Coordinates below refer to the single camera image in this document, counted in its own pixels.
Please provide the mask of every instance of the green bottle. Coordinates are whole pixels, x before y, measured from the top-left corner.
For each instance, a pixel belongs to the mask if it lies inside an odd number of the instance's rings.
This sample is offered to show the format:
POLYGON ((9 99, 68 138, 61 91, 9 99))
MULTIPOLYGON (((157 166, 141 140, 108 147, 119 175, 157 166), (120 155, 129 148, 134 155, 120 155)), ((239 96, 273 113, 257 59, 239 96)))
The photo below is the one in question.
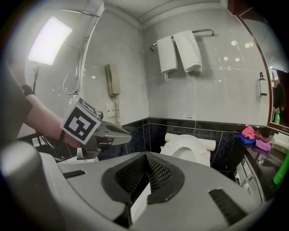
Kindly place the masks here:
POLYGON ((287 154, 287 157, 285 158, 283 164, 281 165, 280 169, 276 173, 276 175, 273 178, 273 182, 277 185, 280 183, 280 181, 283 179, 285 176, 287 170, 289 168, 289 152, 287 154))
POLYGON ((280 123, 280 111, 276 113, 275 115, 275 124, 279 124, 280 123))

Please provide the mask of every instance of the blue cloth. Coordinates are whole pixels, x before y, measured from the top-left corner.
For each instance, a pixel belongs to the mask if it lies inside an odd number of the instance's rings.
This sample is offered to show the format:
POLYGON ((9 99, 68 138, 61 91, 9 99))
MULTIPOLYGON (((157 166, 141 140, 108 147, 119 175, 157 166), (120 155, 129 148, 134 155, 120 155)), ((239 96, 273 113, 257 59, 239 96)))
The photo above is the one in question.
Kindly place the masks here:
POLYGON ((251 139, 251 140, 249 140, 249 138, 243 137, 242 134, 238 134, 238 138, 240 139, 240 141, 241 141, 243 144, 256 143, 256 139, 251 139))

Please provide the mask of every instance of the black countertop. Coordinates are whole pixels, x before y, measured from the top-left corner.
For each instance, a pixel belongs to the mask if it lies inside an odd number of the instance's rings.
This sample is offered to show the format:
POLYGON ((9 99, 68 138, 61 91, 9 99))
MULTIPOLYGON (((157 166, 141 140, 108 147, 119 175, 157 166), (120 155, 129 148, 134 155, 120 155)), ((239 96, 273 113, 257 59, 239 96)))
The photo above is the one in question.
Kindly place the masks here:
POLYGON ((266 152, 257 148, 254 144, 245 145, 239 139, 235 139, 227 158, 227 165, 232 172, 236 171, 236 166, 244 156, 250 162, 261 184, 265 200, 272 198, 278 188, 273 183, 273 178, 280 169, 286 155, 273 148, 266 152))

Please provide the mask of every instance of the hand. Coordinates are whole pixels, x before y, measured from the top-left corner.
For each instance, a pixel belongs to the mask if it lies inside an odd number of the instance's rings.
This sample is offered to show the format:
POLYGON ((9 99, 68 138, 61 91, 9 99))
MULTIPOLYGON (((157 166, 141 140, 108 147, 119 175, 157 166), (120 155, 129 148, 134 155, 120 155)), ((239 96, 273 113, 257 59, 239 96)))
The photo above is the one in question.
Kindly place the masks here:
POLYGON ((79 142, 78 140, 74 139, 72 136, 68 135, 67 133, 65 133, 64 135, 64 143, 69 144, 70 146, 74 147, 74 148, 81 148, 82 147, 82 143, 79 142))
POLYGON ((280 110, 279 110, 279 108, 277 107, 277 108, 275 108, 274 109, 274 114, 276 114, 277 112, 279 112, 280 110))

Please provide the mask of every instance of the beige telephone handset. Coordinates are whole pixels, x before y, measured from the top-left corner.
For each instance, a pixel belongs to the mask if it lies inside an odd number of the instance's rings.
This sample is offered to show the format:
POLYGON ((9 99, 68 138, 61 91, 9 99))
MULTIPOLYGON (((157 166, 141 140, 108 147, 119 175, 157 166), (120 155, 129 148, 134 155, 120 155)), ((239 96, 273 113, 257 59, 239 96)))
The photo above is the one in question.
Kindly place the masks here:
POLYGON ((117 65, 108 64, 105 66, 105 74, 107 76, 107 91, 110 97, 114 97, 121 93, 117 65))

